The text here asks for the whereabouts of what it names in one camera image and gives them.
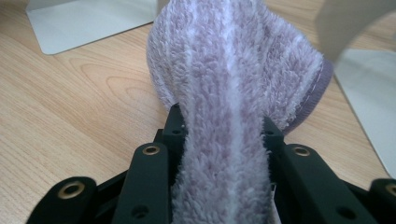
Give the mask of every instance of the table surface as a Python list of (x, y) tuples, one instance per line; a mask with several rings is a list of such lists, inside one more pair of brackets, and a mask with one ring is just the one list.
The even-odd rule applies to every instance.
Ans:
[[(25, 222), (45, 193), (75, 175), (98, 184), (129, 167), (167, 113), (146, 64), (151, 24), (57, 55), (44, 55), (24, 9), (0, 0), (0, 223)], [(267, 0), (318, 46), (322, 0)], [(392, 49), (390, 14), (352, 48)], [(313, 114), (286, 137), (314, 148), (337, 175), (367, 189), (388, 177), (335, 79)]]

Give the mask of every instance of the screw hole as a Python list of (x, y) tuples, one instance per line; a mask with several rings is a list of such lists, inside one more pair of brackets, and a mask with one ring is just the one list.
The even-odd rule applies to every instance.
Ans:
[(265, 135), (274, 135), (274, 132), (272, 132), (272, 131), (265, 131)]
[(347, 219), (355, 219), (356, 218), (356, 214), (349, 208), (347, 207), (338, 207), (337, 208), (337, 213), (344, 218)]
[(148, 155), (148, 156), (155, 155), (159, 152), (160, 152), (160, 148), (155, 147), (155, 146), (149, 146), (149, 147), (146, 147), (145, 149), (143, 149), (143, 154)]
[(299, 156), (309, 156), (309, 154), (311, 154), (306, 148), (303, 147), (295, 147), (293, 150)]
[(71, 199), (77, 197), (85, 189), (85, 185), (80, 181), (65, 184), (58, 192), (61, 199)]
[(138, 205), (132, 209), (132, 217), (135, 219), (145, 218), (149, 213), (149, 209), (145, 205)]

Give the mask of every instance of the wood grain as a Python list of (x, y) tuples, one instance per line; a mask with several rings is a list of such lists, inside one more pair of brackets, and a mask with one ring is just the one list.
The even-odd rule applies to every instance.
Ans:
[[(166, 111), (146, 65), (151, 25), (57, 55), (44, 55), (24, 12), (27, 0), (0, 0), (0, 223), (25, 222), (57, 182), (74, 175), (98, 184), (128, 168)], [(318, 45), (322, 1), (271, 0), (269, 8)], [(391, 49), (394, 15), (355, 48)], [(343, 179), (367, 188), (387, 176), (335, 80), (287, 142), (316, 149)]]

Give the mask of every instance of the fuzzy fabric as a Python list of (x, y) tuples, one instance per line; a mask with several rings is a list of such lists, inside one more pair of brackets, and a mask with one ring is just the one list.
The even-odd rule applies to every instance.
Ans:
[(270, 216), (263, 117), (301, 123), (332, 67), (262, 0), (175, 0), (148, 37), (148, 68), (188, 135), (172, 188), (174, 223), (265, 223)]

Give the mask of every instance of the black plastic part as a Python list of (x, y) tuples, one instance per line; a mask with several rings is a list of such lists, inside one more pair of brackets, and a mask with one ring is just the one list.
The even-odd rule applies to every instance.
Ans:
[(127, 171), (107, 180), (99, 185), (98, 203), (100, 204), (94, 218), (94, 224), (107, 224), (113, 218), (119, 195), (126, 177)]
[[(286, 202), (291, 193), (293, 202), (298, 202), (288, 203), (287, 208), (276, 205), (282, 213), (282, 223), (376, 223), (312, 148), (287, 145), (279, 153), (277, 161), (285, 171), (286, 182), (277, 182), (276, 195), (287, 192), (288, 197), (282, 198)], [(298, 214), (293, 212), (296, 206), (299, 207)], [(292, 222), (288, 218), (282, 219), (284, 216), (290, 216)]]
[(169, 184), (175, 183), (178, 166), (181, 156), (184, 153), (184, 140), (187, 135), (187, 128), (184, 124), (183, 116), (179, 105), (173, 105), (169, 111), (168, 119), (163, 129), (163, 143), (169, 149)]
[(379, 223), (396, 223), (396, 180), (377, 179), (373, 181), (369, 192), (368, 209)]
[[(129, 171), (98, 187), (88, 177), (58, 183), (27, 223), (171, 223), (170, 186), (177, 175), (186, 134), (180, 109), (174, 105), (153, 143), (135, 151)], [(264, 119), (262, 134), (269, 150), (271, 181), (276, 185), (276, 209), (283, 224), (396, 223), (396, 180), (379, 179), (370, 191), (360, 189), (338, 179), (312, 148), (285, 145), (283, 133), (268, 118)], [(67, 197), (81, 187), (76, 181), (84, 186), (83, 191), (60, 199), (60, 191)]]
[(63, 180), (38, 203), (27, 223), (90, 223), (96, 212), (96, 193), (96, 183), (88, 177)]
[(168, 150), (150, 143), (134, 152), (113, 224), (168, 224), (171, 221)]

